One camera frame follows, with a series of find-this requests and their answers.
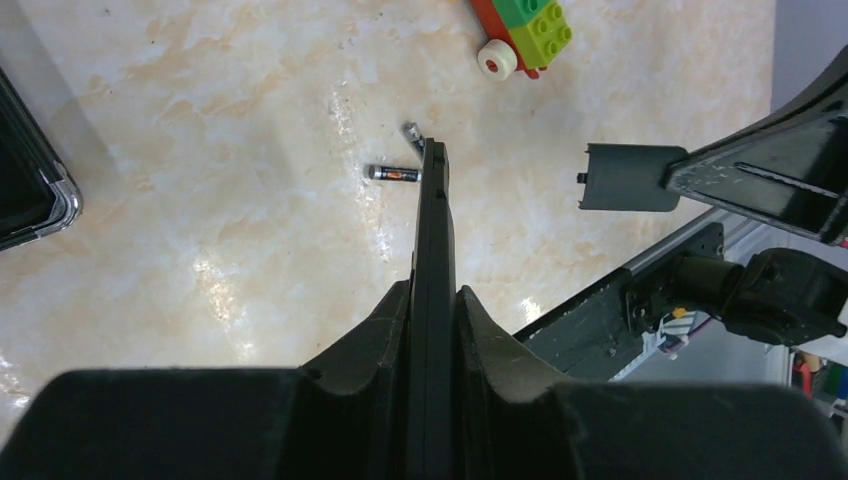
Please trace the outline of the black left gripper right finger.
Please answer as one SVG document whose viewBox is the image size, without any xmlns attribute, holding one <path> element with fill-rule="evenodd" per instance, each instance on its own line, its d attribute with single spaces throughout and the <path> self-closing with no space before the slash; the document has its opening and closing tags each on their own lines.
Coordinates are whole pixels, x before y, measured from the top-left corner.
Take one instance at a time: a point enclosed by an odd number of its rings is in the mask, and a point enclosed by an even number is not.
<svg viewBox="0 0 848 480">
<path fill-rule="evenodd" d="M 768 384 L 575 380 L 457 295 L 463 479 L 843 479 L 832 425 Z"/>
</svg>

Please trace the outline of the black battery cover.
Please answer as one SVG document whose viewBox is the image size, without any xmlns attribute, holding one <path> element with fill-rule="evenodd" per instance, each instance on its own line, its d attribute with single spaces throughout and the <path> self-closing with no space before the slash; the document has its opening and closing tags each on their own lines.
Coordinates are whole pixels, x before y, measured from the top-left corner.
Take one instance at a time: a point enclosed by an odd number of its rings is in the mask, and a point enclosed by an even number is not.
<svg viewBox="0 0 848 480">
<path fill-rule="evenodd" d="M 679 146 L 590 143 L 579 208 L 594 211 L 671 212 L 680 195 L 664 187 L 666 171 L 688 152 Z"/>
</svg>

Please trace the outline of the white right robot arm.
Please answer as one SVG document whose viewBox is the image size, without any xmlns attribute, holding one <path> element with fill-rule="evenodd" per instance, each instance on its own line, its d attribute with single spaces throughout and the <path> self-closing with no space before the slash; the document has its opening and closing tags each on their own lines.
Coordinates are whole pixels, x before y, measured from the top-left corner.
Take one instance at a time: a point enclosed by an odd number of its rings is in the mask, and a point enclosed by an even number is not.
<svg viewBox="0 0 848 480">
<path fill-rule="evenodd" d="M 797 96 L 759 122 L 696 151 L 620 145 L 619 162 L 645 167 L 654 186 L 828 246 L 847 240 L 847 55 L 840 52 Z M 627 323 L 654 330 L 678 306 L 712 315 L 737 335 L 796 346 L 842 338 L 847 274 L 786 248 L 738 265 L 678 254 L 632 279 Z"/>
</svg>

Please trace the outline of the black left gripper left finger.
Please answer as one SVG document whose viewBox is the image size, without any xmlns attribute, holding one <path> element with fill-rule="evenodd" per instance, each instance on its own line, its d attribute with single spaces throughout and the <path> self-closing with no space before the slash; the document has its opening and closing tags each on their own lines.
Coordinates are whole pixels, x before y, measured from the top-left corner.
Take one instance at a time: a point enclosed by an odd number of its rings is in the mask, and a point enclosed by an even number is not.
<svg viewBox="0 0 848 480">
<path fill-rule="evenodd" d="M 297 368 L 89 369 L 35 397 L 5 479 L 399 479 L 410 286 Z"/>
</svg>

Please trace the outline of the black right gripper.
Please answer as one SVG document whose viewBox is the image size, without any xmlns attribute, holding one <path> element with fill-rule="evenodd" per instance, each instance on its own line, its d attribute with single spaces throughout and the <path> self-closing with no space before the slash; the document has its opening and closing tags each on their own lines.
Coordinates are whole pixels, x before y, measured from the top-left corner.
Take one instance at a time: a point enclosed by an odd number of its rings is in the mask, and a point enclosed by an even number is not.
<svg viewBox="0 0 848 480">
<path fill-rule="evenodd" d="M 826 245 L 846 245 L 847 52 L 783 107 L 671 164 L 664 186 Z"/>
</svg>

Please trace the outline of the black remote control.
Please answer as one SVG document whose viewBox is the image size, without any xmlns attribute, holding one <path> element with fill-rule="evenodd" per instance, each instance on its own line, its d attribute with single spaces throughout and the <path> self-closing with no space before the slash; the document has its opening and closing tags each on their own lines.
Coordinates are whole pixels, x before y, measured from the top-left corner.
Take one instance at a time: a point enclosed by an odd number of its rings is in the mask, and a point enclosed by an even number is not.
<svg viewBox="0 0 848 480">
<path fill-rule="evenodd" d="M 409 313 L 408 479 L 454 473 L 455 269 L 445 144 L 425 140 Z"/>
</svg>

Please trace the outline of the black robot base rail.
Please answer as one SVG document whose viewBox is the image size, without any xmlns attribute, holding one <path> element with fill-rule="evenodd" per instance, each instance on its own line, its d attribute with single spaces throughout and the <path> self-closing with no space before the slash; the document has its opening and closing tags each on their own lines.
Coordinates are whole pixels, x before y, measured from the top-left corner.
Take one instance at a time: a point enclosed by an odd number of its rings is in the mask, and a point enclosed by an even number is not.
<svg viewBox="0 0 848 480">
<path fill-rule="evenodd" d="M 686 257 L 722 260 L 758 222 L 720 209 L 661 239 L 515 333 L 537 357 L 583 380 L 621 380 L 668 345 L 684 345 L 698 314 L 675 298 Z"/>
</svg>

